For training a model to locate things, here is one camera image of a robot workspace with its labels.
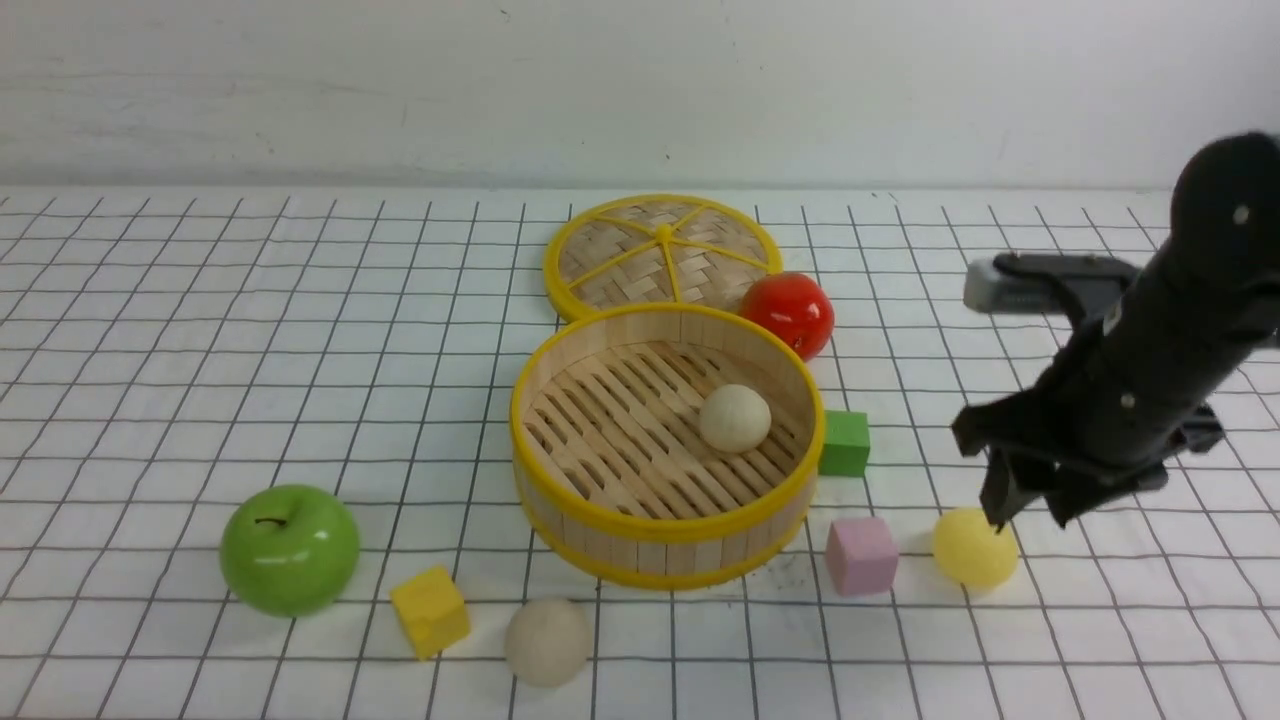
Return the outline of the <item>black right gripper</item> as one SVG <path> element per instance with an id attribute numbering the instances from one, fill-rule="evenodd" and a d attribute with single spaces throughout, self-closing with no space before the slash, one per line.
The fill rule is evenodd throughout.
<path id="1" fill-rule="evenodd" d="M 986 520 L 1002 530 L 1042 498 L 1065 529 L 1166 484 L 1165 461 L 1203 454 L 1224 428 L 1207 404 L 1226 377 L 1226 307 L 1185 301 L 1140 270 L 1106 311 L 1071 327 L 1036 382 L 954 419 L 960 452 L 987 452 Z"/>

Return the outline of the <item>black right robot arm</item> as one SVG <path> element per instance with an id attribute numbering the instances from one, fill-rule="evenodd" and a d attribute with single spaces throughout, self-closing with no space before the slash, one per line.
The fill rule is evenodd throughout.
<path id="1" fill-rule="evenodd" d="M 1166 486 L 1165 462 L 1225 436 L 1210 396 L 1277 345 L 1277 137 L 1215 140 L 1185 164 L 1170 233 L 1143 266 L 1094 254 L 1001 252 L 966 268 L 963 301 L 986 315 L 1061 315 L 1066 343 L 1027 388 L 968 405 L 963 456 L 989 455 L 987 521 L 1043 500 L 1060 527 Z"/>

